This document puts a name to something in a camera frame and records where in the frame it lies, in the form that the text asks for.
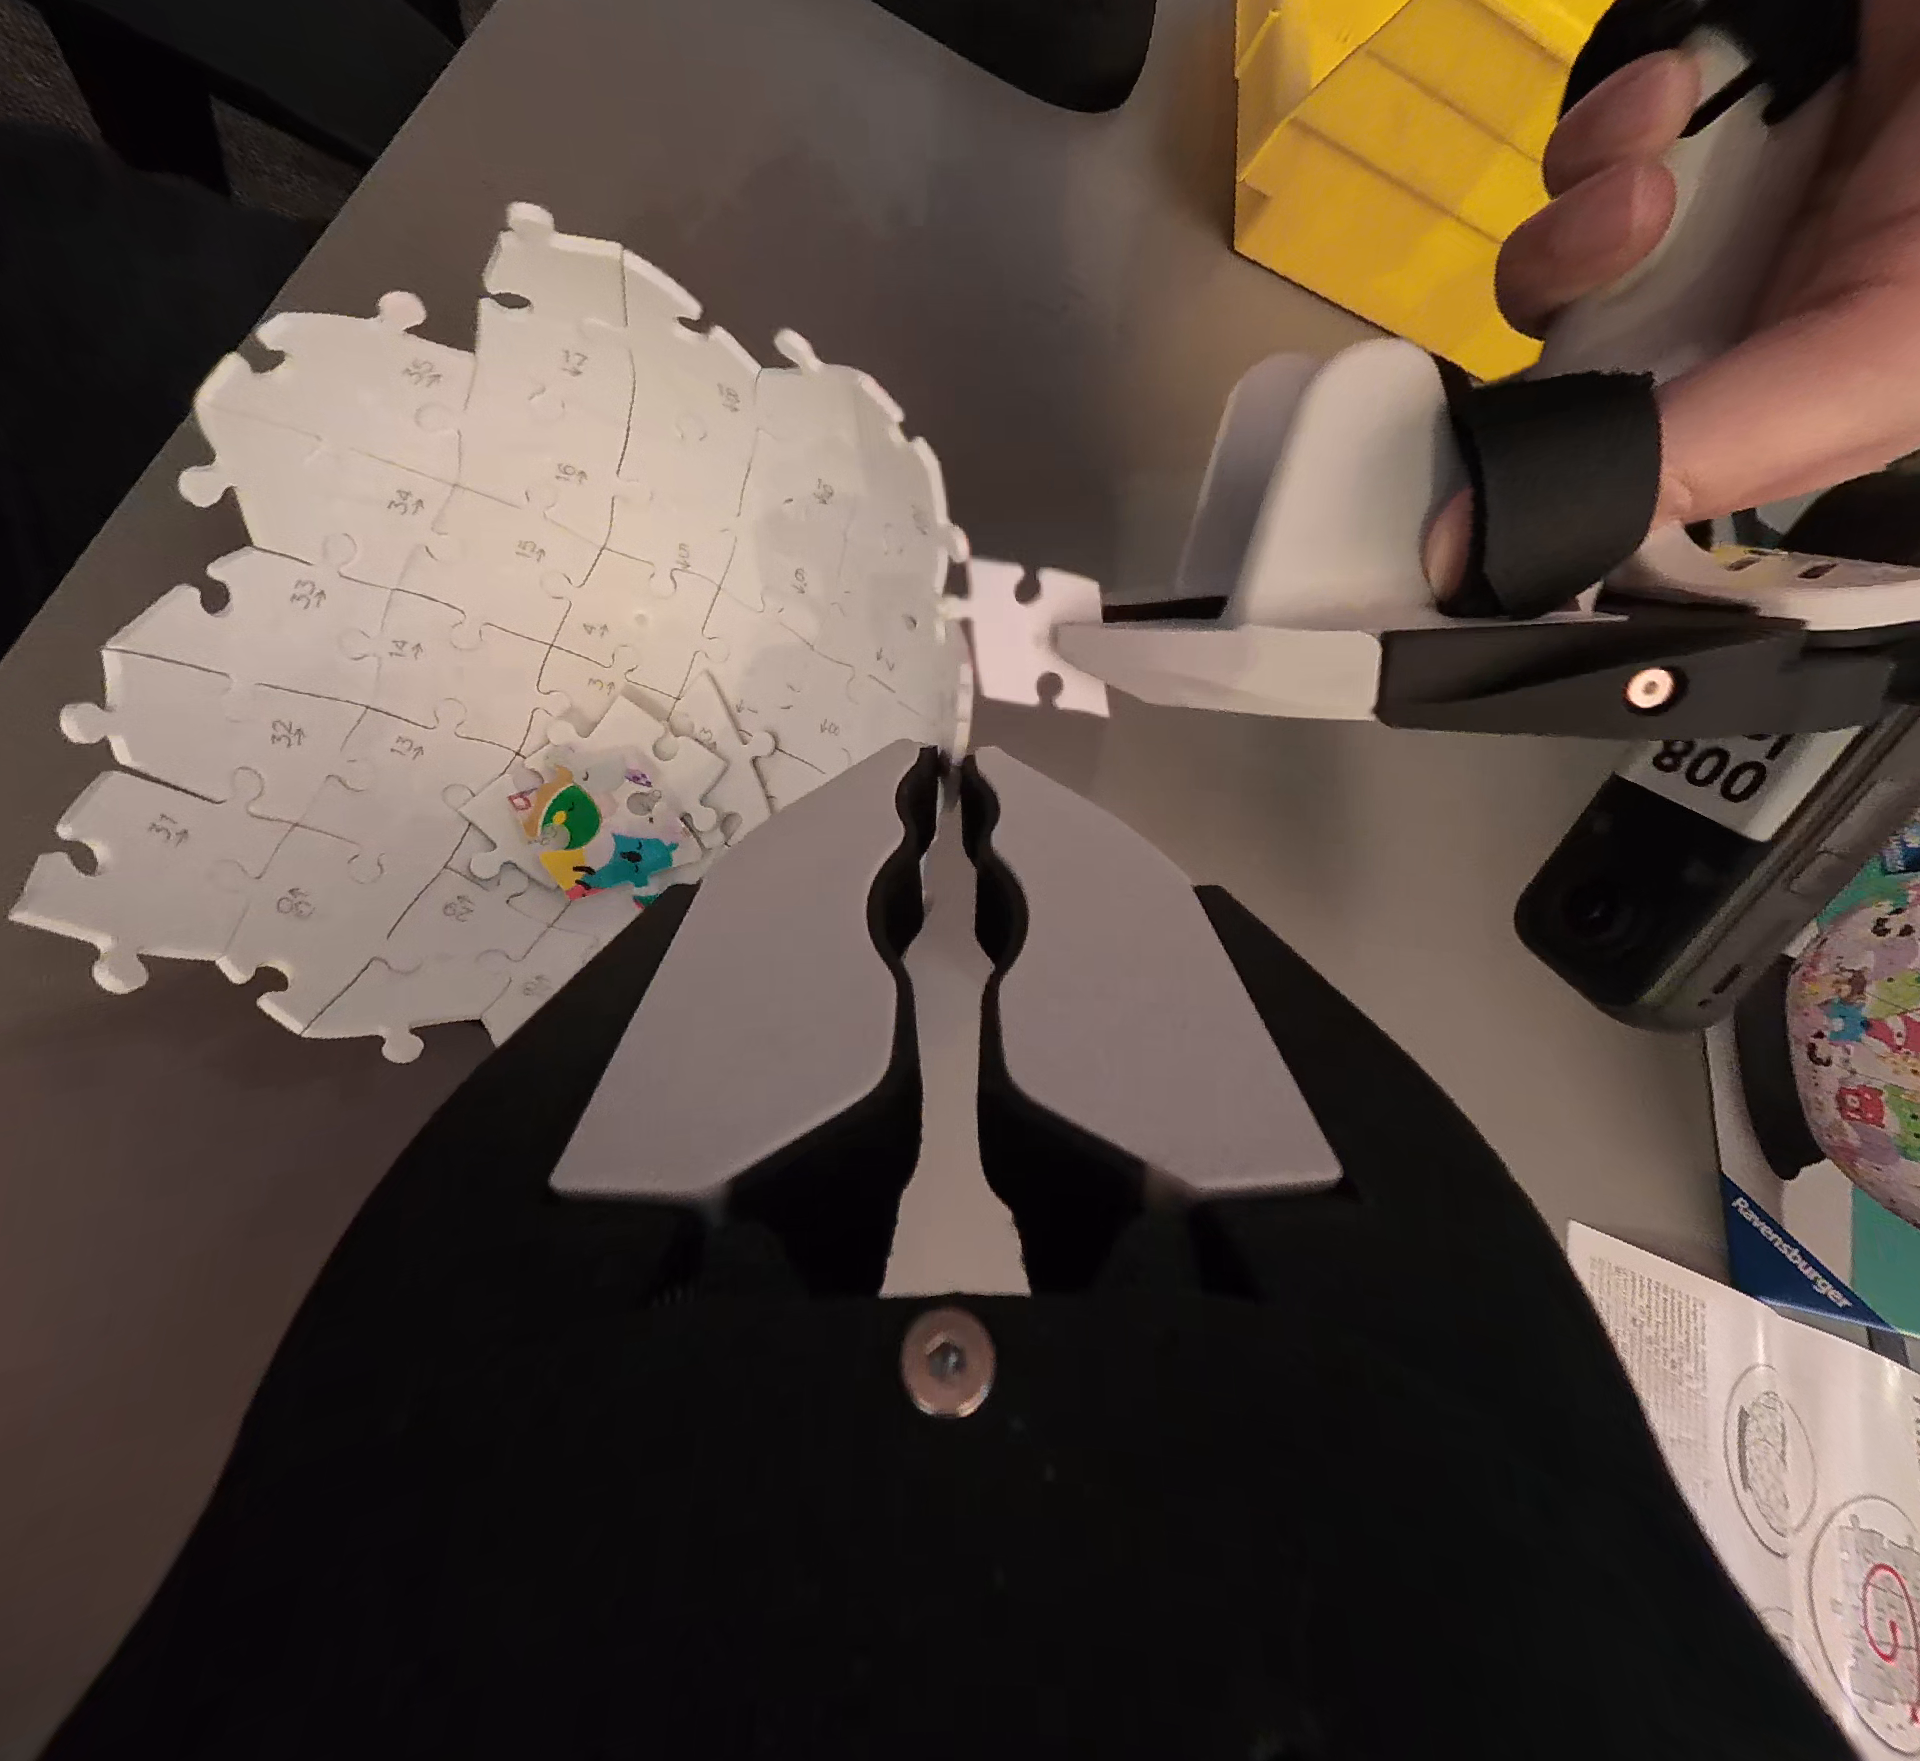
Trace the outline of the white half puzzle ball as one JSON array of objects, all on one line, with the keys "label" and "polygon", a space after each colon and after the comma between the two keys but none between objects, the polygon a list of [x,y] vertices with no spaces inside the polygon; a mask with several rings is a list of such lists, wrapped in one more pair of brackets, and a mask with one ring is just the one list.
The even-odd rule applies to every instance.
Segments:
[{"label": "white half puzzle ball", "polygon": [[[965,749],[938,458],[801,336],[764,365],[649,263],[515,205],[472,349],[404,293],[256,341],[196,395],[211,456],[180,479],[244,543],[110,637],[103,697],[60,714],[110,766],[53,851],[5,855],[12,925],[89,948],[97,989],[199,962],[307,1040],[502,1042],[783,808],[896,740]],[[758,787],[708,792],[697,873],[636,907],[459,866],[465,806],[525,747],[700,670],[776,747]]]}]

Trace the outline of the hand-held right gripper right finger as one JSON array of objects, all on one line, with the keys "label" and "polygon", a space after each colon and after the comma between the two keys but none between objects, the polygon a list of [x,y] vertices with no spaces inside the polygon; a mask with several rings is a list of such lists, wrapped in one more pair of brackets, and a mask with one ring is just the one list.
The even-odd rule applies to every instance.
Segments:
[{"label": "hand-held right gripper right finger", "polygon": [[1324,1192],[1337,1157],[1197,885],[999,747],[965,766],[988,1064],[1010,1093],[1202,1198]]}]

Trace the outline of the small puzzle piece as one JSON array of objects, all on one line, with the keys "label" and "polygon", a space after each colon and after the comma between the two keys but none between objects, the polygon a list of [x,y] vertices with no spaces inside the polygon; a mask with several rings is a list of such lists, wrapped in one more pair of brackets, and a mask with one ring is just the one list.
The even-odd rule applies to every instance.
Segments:
[{"label": "small puzzle piece", "polygon": [[1055,645],[1062,626],[1102,623],[1102,587],[1095,579],[1060,569],[1034,575],[1034,595],[1020,599],[1026,569],[1020,564],[974,556],[967,564],[967,591],[949,597],[949,620],[967,629],[972,694],[994,705],[1042,707],[1043,682],[1060,682],[1053,707],[1066,713],[1110,717],[1106,685],[1073,668]]}]

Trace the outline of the colourful loose puzzle piece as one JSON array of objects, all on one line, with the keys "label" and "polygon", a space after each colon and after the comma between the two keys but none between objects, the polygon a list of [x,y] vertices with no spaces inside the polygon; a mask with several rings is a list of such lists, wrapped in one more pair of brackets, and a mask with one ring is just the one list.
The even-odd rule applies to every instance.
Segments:
[{"label": "colourful loose puzzle piece", "polygon": [[649,905],[669,873],[697,862],[698,841],[672,811],[634,811],[613,792],[592,790],[570,766],[522,768],[507,792],[516,841],[572,901],[613,895]]}]

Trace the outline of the yellow plastic bin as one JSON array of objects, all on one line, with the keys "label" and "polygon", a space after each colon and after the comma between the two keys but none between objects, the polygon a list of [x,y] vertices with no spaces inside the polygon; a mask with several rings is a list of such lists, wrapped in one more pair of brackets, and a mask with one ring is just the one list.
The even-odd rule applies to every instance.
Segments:
[{"label": "yellow plastic bin", "polygon": [[1480,380],[1528,369],[1497,261],[1612,3],[1236,0],[1236,248]]}]

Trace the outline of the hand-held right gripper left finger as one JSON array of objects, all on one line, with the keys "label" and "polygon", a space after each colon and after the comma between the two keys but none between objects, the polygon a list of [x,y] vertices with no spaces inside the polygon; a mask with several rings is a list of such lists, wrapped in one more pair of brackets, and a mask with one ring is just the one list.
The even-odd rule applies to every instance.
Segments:
[{"label": "hand-held right gripper left finger", "polygon": [[878,1093],[916,1029],[927,747],[781,810],[697,887],[551,1186],[705,1202]]}]

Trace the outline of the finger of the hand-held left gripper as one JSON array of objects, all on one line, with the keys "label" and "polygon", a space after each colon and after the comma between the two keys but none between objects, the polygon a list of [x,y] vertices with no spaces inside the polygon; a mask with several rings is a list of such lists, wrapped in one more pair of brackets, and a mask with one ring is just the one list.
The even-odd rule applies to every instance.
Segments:
[{"label": "finger of the hand-held left gripper", "polygon": [[1324,360],[1261,508],[1227,621],[1062,626],[1078,670],[1150,705],[1371,720],[1383,637],[1448,628],[1434,514],[1465,491],[1440,363],[1403,340]]},{"label": "finger of the hand-held left gripper", "polygon": [[1236,382],[1217,426],[1172,586],[1108,599],[1103,623],[1227,621],[1268,483],[1324,365],[1314,356],[1271,356]]}]

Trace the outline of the person's left hand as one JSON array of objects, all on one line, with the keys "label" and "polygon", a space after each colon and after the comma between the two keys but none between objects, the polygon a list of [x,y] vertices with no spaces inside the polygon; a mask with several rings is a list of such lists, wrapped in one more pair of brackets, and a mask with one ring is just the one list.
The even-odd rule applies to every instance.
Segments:
[{"label": "person's left hand", "polygon": [[1833,119],[1741,328],[1634,405],[1660,466],[1473,479],[1428,525],[1437,605],[1532,620],[1655,533],[1712,523],[1885,470],[1917,450],[1917,0],[1616,0],[1574,61],[1545,151],[1550,207],[1501,247],[1497,297],[1545,340],[1569,310],[1655,259],[1681,220],[1669,161],[1719,106],[1698,31],[1741,48],[1737,79],[1780,134]]}]

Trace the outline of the white instruction leaflet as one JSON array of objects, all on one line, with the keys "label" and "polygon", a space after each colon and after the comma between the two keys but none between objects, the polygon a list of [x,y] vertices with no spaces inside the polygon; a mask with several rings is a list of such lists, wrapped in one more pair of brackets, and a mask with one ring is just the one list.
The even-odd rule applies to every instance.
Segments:
[{"label": "white instruction leaflet", "polygon": [[1568,1257],[1746,1605],[1859,1758],[1917,1758],[1917,1375],[1588,1225]]}]

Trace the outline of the colourful puzzle box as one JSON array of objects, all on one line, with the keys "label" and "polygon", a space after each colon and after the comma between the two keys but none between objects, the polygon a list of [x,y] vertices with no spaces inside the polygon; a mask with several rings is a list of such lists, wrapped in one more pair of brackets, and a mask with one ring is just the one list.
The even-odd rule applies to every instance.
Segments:
[{"label": "colourful puzzle box", "polygon": [[1919,822],[1705,1042],[1741,1294],[1919,1368]]}]

